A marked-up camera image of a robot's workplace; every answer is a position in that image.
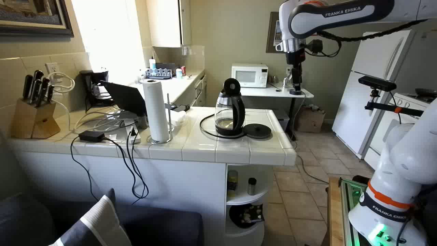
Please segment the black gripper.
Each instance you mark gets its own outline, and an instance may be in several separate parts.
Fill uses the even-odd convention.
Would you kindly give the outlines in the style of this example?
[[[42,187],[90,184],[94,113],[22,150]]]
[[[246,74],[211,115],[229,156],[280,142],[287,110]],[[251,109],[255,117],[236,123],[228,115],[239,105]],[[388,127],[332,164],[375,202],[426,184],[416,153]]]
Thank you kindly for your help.
[[[293,94],[302,93],[302,63],[304,61],[304,50],[296,50],[287,54],[287,63],[291,65],[291,82]]]

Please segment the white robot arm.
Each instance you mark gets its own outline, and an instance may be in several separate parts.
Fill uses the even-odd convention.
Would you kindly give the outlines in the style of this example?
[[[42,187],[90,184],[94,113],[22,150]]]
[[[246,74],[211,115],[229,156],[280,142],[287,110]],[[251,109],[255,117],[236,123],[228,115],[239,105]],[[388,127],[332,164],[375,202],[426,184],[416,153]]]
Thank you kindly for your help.
[[[278,50],[292,67],[295,86],[302,83],[304,39],[325,38],[332,27],[366,22],[396,22],[405,27],[437,16],[434,0],[349,0],[329,5],[321,0],[285,0],[278,7]],[[392,127],[373,176],[348,212],[348,221],[371,246],[430,246],[414,216],[426,184],[437,183],[437,101],[412,124]]]

